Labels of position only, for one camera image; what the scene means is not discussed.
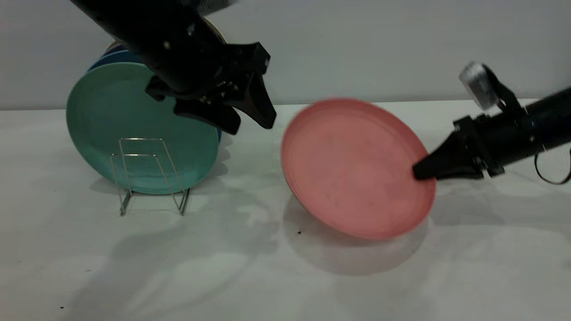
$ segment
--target white table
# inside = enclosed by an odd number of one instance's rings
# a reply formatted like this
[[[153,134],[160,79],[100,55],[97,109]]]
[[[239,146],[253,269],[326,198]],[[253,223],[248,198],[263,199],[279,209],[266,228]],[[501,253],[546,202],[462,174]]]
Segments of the white table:
[[[435,148],[473,102],[385,103]],[[391,242],[334,232],[280,170],[286,124],[242,117],[186,216],[113,184],[75,151],[63,110],[0,111],[0,320],[569,320],[571,186],[528,159],[438,183],[430,218]],[[564,147],[545,156],[563,177]]]

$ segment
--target stack of plates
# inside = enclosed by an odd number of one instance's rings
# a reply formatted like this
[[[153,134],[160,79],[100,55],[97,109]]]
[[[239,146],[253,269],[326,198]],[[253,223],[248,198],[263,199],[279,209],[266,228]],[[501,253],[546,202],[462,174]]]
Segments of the stack of plates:
[[[111,181],[110,155],[120,154],[121,138],[162,138],[182,187],[160,141],[125,141],[123,152],[156,154],[170,185],[178,192],[206,177],[216,160],[221,133],[203,122],[176,116],[172,112],[174,98],[157,102],[147,95],[145,88],[153,76],[153,71],[123,45],[112,44],[74,86],[67,101],[67,127],[81,156]],[[125,163],[133,191],[170,193],[155,159],[125,157]],[[119,185],[128,188],[120,159],[115,169]]]

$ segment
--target black cable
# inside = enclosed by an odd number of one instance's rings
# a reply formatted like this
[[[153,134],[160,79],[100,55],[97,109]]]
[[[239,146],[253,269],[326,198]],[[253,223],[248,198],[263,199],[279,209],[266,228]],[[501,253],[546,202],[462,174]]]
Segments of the black cable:
[[[563,185],[563,184],[566,184],[568,181],[571,180],[571,169],[569,170],[569,174],[567,174],[567,177],[565,177],[565,179],[563,179],[563,180],[560,181],[560,182],[554,182],[554,181],[552,181],[552,180],[546,179],[546,178],[543,177],[543,176],[541,175],[541,173],[539,172],[539,168],[537,168],[537,159],[538,159],[538,158],[539,158],[539,154],[537,154],[537,155],[535,156],[535,158],[534,158],[534,160],[533,160],[533,163],[535,164],[537,175],[539,175],[539,177],[540,177],[541,179],[543,179],[544,181],[548,182],[549,184],[553,184],[553,185]]]

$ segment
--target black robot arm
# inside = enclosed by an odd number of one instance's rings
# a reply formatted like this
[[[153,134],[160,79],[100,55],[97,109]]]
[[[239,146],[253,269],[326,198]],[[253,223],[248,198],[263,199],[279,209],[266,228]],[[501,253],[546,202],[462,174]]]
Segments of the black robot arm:
[[[176,98],[174,113],[236,134],[239,109],[272,128],[276,112],[262,75],[270,55],[260,43],[228,45],[200,16],[228,0],[71,0],[152,69],[145,90]]]
[[[485,65],[471,63],[460,79],[480,107],[497,105],[502,112],[455,121],[444,143],[414,166],[417,179],[478,179],[482,170],[493,177],[505,165],[534,155],[537,165],[539,153],[571,141],[571,87],[520,107]]]

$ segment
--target white wall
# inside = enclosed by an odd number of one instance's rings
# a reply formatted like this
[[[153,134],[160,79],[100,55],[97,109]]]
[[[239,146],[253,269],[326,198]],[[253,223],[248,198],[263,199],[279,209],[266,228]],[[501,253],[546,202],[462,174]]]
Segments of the white wall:
[[[241,0],[210,18],[272,55],[275,103],[457,99],[487,63],[521,97],[571,86],[569,0]],[[0,0],[0,108],[63,107],[111,38],[68,0]]]

